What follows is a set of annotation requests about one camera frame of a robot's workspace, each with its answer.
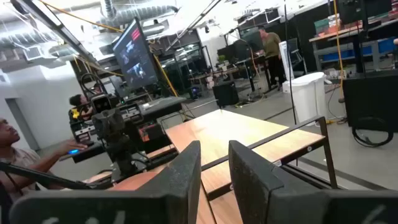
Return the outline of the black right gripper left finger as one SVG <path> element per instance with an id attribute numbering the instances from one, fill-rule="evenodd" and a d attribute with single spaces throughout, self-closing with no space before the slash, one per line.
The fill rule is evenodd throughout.
<path id="1" fill-rule="evenodd" d="M 20 198 L 10 224 L 195 224 L 201 146 L 192 141 L 136 190 L 42 191 Z"/>

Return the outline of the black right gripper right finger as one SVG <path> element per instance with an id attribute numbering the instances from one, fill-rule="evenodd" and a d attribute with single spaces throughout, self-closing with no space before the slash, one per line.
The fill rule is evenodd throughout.
<path id="1" fill-rule="evenodd" d="M 398 191 L 318 189 L 238 141 L 231 181 L 244 224 L 398 224 Z"/>

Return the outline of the seated person in background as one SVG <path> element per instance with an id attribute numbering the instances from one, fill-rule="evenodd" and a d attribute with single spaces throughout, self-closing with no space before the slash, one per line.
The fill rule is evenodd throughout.
<path id="1" fill-rule="evenodd" d="M 85 95 L 77 94 L 71 96 L 69 98 L 69 104 L 72 106 L 68 112 L 70 123 L 88 121 L 91 119 L 93 108 L 88 104 Z"/>

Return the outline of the large black monitor screen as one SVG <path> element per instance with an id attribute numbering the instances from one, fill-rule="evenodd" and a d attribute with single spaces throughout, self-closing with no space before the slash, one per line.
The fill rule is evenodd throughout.
<path id="1" fill-rule="evenodd" d="M 137 17 L 119 36 L 113 53 L 129 88 L 135 90 L 158 82 L 157 65 Z"/>

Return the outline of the black slanted rod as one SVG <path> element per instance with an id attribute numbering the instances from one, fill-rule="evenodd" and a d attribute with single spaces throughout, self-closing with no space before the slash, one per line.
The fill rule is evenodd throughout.
<path id="1" fill-rule="evenodd" d="M 34 182 L 39 182 L 41 184 L 42 183 L 54 184 L 64 188 L 75 189 L 75 190 L 86 190 L 86 189 L 95 188 L 94 185 L 90 185 L 84 182 L 79 182 L 79 181 L 74 182 L 68 179 L 50 175 L 45 172 L 40 172 L 25 167 L 15 166 L 5 162 L 0 162 L 0 170 L 6 173 L 15 174 L 25 177 L 27 179 L 31 179 Z"/>

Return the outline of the person at table side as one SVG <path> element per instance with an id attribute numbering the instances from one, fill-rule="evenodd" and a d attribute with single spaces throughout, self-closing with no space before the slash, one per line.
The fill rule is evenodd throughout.
<path id="1" fill-rule="evenodd" d="M 50 173 L 50 169 L 62 157 L 71 150 L 83 151 L 86 145 L 76 142 L 74 139 L 66 141 L 53 154 L 41 158 L 31 149 L 19 149 L 13 146 L 20 140 L 19 133 L 6 119 L 0 118 L 0 162 L 33 169 L 39 172 Z M 3 184 L 11 200 L 16 201 L 23 195 L 37 190 L 36 182 L 15 174 L 6 174 L 0 171 L 0 182 Z"/>

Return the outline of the white trash bin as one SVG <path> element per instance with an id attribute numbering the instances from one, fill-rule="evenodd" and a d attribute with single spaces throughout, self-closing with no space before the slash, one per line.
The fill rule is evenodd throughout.
<path id="1" fill-rule="evenodd" d="M 309 73 L 282 84 L 284 93 L 293 91 L 295 114 L 299 123 L 315 116 L 327 117 L 325 96 L 326 75 Z"/>

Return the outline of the black box on floor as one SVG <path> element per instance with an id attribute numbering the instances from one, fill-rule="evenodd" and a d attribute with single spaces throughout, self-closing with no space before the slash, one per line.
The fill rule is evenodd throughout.
<path id="1" fill-rule="evenodd" d="M 239 102 L 238 91 L 234 81 L 219 83 L 212 90 L 220 108 L 235 105 Z"/>

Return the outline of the large black cabinet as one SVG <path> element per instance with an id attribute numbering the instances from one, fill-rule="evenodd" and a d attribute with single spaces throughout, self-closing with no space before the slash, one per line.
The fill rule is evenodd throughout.
<path id="1" fill-rule="evenodd" d="M 343 81 L 348 125 L 398 133 L 398 70 L 360 73 Z"/>

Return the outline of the person in olive shirt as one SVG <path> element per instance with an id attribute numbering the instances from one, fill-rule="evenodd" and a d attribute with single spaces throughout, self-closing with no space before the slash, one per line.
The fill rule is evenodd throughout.
<path id="1" fill-rule="evenodd" d="M 280 38 L 274 32 L 266 32 L 265 27 L 258 27 L 262 39 L 265 61 L 270 71 L 271 85 L 277 85 L 278 90 L 285 82 L 284 68 L 280 54 Z"/>

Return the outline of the wooden shelf black metal frame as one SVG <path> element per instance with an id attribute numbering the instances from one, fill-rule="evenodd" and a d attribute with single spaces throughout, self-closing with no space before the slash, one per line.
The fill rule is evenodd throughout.
<path id="1" fill-rule="evenodd" d="M 201 181 L 208 200 L 231 191 L 229 142 L 236 140 L 277 166 L 284 166 L 322 147 L 330 185 L 337 188 L 326 119 L 312 117 L 291 127 L 227 110 L 215 110 L 166 130 L 178 152 L 201 144 Z"/>

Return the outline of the black overhead frame bar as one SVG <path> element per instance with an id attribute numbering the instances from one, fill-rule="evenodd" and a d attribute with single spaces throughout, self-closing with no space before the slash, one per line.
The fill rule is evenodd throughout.
<path id="1" fill-rule="evenodd" d="M 49 6 L 39 0 L 11 0 L 17 3 L 25 12 L 32 14 L 41 23 L 46 25 L 60 38 L 62 38 L 69 46 L 71 46 L 79 56 L 86 61 L 95 65 L 99 65 L 97 59 L 89 53 L 83 44 L 70 32 L 65 24 L 51 11 Z"/>

